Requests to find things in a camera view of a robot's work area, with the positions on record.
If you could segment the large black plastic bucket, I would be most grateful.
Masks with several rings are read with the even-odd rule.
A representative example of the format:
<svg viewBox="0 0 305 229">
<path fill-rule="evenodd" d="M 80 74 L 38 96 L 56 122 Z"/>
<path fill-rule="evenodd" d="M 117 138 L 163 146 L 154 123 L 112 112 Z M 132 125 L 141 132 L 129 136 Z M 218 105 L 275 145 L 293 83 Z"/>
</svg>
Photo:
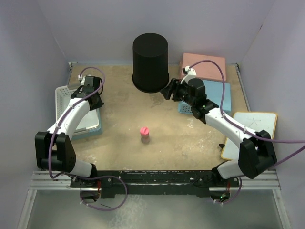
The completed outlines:
<svg viewBox="0 0 305 229">
<path fill-rule="evenodd" d="M 145 33 L 132 44 L 134 86 L 145 93 L 157 93 L 169 82 L 168 42 L 157 33 Z"/>
</svg>

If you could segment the light blue basket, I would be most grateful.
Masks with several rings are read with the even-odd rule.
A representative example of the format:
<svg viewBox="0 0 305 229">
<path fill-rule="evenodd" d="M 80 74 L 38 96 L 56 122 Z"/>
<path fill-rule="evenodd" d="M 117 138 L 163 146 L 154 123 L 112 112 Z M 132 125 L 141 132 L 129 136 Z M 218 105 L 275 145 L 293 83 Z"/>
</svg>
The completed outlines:
<svg viewBox="0 0 305 229">
<path fill-rule="evenodd" d="M 90 136 L 102 134 L 102 119 L 100 109 L 89 111 L 80 121 L 72 140 L 88 138 Z"/>
</svg>

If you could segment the white perforated plastic basket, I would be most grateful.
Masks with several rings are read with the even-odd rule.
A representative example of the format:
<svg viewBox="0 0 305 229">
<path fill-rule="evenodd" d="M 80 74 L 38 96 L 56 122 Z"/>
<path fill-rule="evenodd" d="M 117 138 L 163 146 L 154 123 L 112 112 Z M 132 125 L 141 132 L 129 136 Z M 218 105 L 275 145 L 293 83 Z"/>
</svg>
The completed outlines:
<svg viewBox="0 0 305 229">
<path fill-rule="evenodd" d="M 64 113 L 70 102 L 71 95 L 76 89 L 70 90 L 68 86 L 58 87 L 55 90 L 55 110 L 56 120 Z M 100 113 L 99 109 L 89 111 L 78 124 L 75 132 L 91 131 L 95 128 L 100 128 Z"/>
</svg>

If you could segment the pink perforated plastic basket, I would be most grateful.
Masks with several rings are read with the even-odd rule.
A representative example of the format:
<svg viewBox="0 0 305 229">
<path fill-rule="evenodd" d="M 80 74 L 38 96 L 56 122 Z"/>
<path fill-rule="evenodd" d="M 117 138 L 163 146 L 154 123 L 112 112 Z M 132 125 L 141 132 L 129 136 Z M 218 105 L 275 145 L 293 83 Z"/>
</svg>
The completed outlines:
<svg viewBox="0 0 305 229">
<path fill-rule="evenodd" d="M 219 65 L 221 68 L 224 80 L 226 81 L 226 65 L 225 58 L 218 56 L 207 56 L 200 54 L 184 53 L 182 60 L 180 62 L 180 79 L 184 77 L 182 69 L 186 66 L 191 66 L 192 64 L 202 61 L 211 60 Z M 211 81 L 222 81 L 221 74 L 218 68 L 211 62 L 203 62 L 193 67 L 196 71 L 197 77 L 203 80 Z"/>
</svg>

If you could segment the blue perforated plastic basket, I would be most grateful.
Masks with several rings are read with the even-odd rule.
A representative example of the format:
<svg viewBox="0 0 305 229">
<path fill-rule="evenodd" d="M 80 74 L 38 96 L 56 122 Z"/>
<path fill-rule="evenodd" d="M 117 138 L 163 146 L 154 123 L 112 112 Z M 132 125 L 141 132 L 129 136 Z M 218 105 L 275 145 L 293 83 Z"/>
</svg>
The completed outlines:
<svg viewBox="0 0 305 229">
<path fill-rule="evenodd" d="M 221 98 L 223 93 L 223 83 L 216 81 L 203 80 L 206 87 L 207 98 L 215 102 L 217 105 L 221 105 Z M 232 111 L 231 105 L 231 87 L 229 83 L 224 83 L 224 101 L 223 101 L 223 111 L 230 115 Z M 191 115 L 191 107 L 185 102 L 179 102 L 178 112 L 182 114 Z"/>
</svg>

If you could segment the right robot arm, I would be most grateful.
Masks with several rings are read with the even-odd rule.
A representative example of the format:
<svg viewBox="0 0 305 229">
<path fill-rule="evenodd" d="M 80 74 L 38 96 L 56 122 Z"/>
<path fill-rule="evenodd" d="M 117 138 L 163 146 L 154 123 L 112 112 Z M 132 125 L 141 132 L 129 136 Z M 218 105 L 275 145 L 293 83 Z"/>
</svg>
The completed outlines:
<svg viewBox="0 0 305 229">
<path fill-rule="evenodd" d="M 172 79 L 161 90 L 166 100 L 183 101 L 191 107 L 193 116 L 230 139 L 239 149 L 237 160 L 226 161 L 214 168 L 212 182 L 224 186 L 231 177 L 257 177 L 277 163 L 275 150 L 269 133 L 257 132 L 226 115 L 220 107 L 207 98 L 202 80 L 194 78 L 187 83 Z"/>
</svg>

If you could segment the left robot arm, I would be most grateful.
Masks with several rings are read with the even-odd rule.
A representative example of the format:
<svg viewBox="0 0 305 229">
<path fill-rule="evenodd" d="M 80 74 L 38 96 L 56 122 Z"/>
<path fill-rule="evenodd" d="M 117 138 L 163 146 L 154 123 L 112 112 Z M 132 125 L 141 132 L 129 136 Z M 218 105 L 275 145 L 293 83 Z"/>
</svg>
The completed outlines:
<svg viewBox="0 0 305 229">
<path fill-rule="evenodd" d="M 81 177 L 82 183 L 93 187 L 98 182 L 96 166 L 78 160 L 72 145 L 72 137 L 81 120 L 90 111 L 101 108 L 104 79 L 86 76 L 84 83 L 70 96 L 68 106 L 59 119 L 47 131 L 39 131 L 34 138 L 36 162 L 39 169 Z"/>
</svg>

